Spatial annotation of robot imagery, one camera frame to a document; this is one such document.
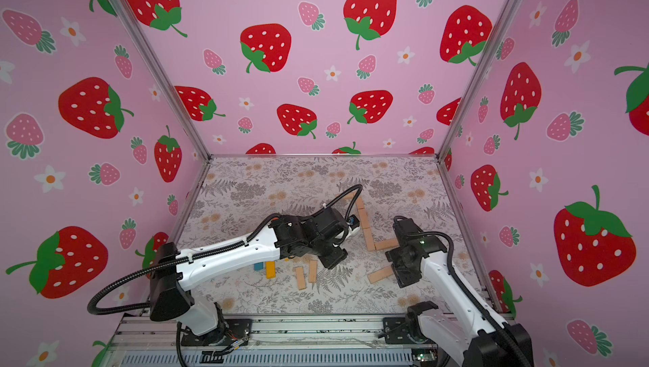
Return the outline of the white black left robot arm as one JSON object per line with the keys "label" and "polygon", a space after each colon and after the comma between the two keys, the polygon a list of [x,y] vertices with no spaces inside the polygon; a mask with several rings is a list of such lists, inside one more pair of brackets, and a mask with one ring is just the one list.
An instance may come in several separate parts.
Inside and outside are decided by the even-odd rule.
{"label": "white black left robot arm", "polygon": [[304,217],[272,214],[250,235],[219,244],[183,250],[165,244],[150,269],[150,320],[179,322],[197,337],[223,336],[227,324],[221,306],[192,294],[193,289],[256,263],[305,255],[331,270],[347,258],[341,245],[359,228],[357,216],[345,218],[330,207]]}

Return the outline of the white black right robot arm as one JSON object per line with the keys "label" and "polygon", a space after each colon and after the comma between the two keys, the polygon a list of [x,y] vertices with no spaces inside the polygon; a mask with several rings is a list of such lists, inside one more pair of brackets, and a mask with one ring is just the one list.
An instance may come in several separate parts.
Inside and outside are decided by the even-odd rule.
{"label": "white black right robot arm", "polygon": [[520,324],[509,323],[467,283],[453,266],[452,250],[425,252],[413,245],[386,253],[400,287],[425,279],[436,287],[454,318],[425,301],[407,309],[394,333],[431,341],[459,366],[533,366],[532,339]]}

